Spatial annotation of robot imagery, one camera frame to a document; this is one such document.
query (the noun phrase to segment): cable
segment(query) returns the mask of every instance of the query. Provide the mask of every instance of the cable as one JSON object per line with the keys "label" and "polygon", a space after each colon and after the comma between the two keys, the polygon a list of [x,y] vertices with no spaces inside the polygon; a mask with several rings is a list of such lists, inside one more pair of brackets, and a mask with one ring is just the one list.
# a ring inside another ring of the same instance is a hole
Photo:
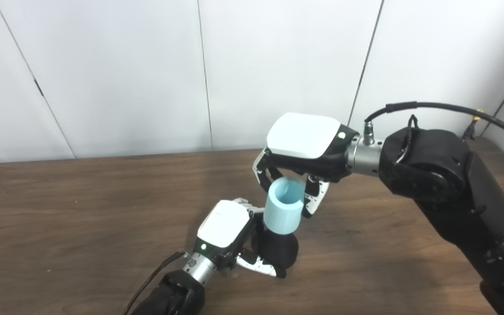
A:
{"label": "cable", "polygon": [[424,107],[424,108],[438,108],[438,109],[445,109],[445,110],[450,110],[452,112],[458,112],[458,113],[465,113],[469,114],[472,116],[477,116],[480,117],[484,120],[487,120],[488,122],[500,127],[501,129],[504,130],[504,121],[497,119],[494,116],[488,115],[486,113],[479,112],[478,110],[472,109],[472,108],[467,108],[467,107],[462,107],[462,106],[456,106],[456,105],[450,105],[450,104],[442,104],[438,102],[400,102],[397,104],[386,104],[386,107],[381,108],[380,110],[377,110],[376,112],[370,114],[365,122],[372,121],[376,117],[386,114],[386,113],[394,113],[398,112],[400,110],[406,110],[406,109],[414,109],[418,107]]}
{"label": "cable", "polygon": [[122,315],[128,315],[128,312],[130,311],[130,308],[136,302],[136,300],[139,297],[139,295],[143,292],[143,290],[147,287],[147,285],[149,285],[149,283],[151,281],[153,281],[153,278],[158,273],[160,273],[160,271],[164,267],[168,266],[168,264],[170,264],[171,262],[175,261],[176,259],[179,259],[180,257],[184,256],[184,254],[186,254],[186,253],[185,252],[176,252],[176,253],[172,254],[170,257],[168,257],[167,259],[165,259],[162,262],[162,264],[160,264],[160,266],[158,268],[156,268],[155,271],[153,271],[152,274],[150,274],[150,276],[147,278],[147,280],[143,283],[143,285],[134,294],[134,296],[132,297],[132,299],[129,301],[128,306],[126,306],[126,309],[124,309],[124,312],[122,313]]}
{"label": "cable", "polygon": [[410,153],[413,138],[412,124],[416,129],[420,128],[420,126],[417,124],[417,117],[415,115],[412,115],[408,120],[408,130],[406,132],[406,137],[404,138],[404,144],[402,144],[402,149],[400,150],[400,154],[398,155],[396,163],[402,162],[402,160],[404,160],[406,156],[408,156],[408,153]]}

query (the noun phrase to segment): robotic hand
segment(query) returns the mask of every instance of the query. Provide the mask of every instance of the robotic hand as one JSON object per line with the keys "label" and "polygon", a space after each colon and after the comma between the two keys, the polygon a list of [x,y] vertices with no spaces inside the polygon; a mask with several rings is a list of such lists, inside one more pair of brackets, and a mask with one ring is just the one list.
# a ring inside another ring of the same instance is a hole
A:
{"label": "robotic hand", "polygon": [[252,166],[258,183],[267,192],[272,183],[268,175],[282,177],[278,168],[308,174],[302,210],[306,218],[316,212],[330,183],[352,173],[378,175],[382,141],[375,141],[372,122],[360,137],[336,119],[288,113],[273,125],[267,142]]}
{"label": "robotic hand", "polygon": [[315,213],[330,182],[352,173],[378,176],[392,193],[413,199],[439,235],[464,253],[483,279],[484,297],[504,315],[504,193],[484,162],[452,132],[420,129],[415,116],[385,141],[374,139],[373,118],[416,107],[473,114],[448,104],[389,104],[367,118],[360,136],[332,118],[288,113],[273,125],[252,169],[266,191],[268,175],[282,176],[278,168],[307,173],[304,217]]}
{"label": "robotic hand", "polygon": [[[263,213],[264,208],[254,207],[246,199],[219,201],[198,229],[193,254],[179,253],[167,259],[183,256],[186,265],[167,273],[131,314],[197,315],[205,304],[206,283],[216,271],[233,269],[237,265],[264,275],[285,277],[285,270],[272,266],[244,248],[255,229],[263,230]],[[154,274],[166,264],[161,265]],[[138,291],[124,314],[127,314],[145,286]]]}

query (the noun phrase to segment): silver metal joint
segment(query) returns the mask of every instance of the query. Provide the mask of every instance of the silver metal joint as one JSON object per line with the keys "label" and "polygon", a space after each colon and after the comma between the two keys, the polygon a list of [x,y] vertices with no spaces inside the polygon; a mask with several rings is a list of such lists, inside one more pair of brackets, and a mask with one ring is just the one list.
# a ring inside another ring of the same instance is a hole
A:
{"label": "silver metal joint", "polygon": [[215,264],[200,253],[194,253],[192,259],[184,265],[184,271],[189,273],[203,286],[211,279],[216,270],[217,267]]}
{"label": "silver metal joint", "polygon": [[355,137],[347,150],[347,167],[352,173],[378,177],[378,164],[380,163],[380,152],[384,141],[369,140],[364,137]]}
{"label": "silver metal joint", "polygon": [[375,143],[375,133],[372,128],[372,121],[364,123],[363,144],[368,146]]}

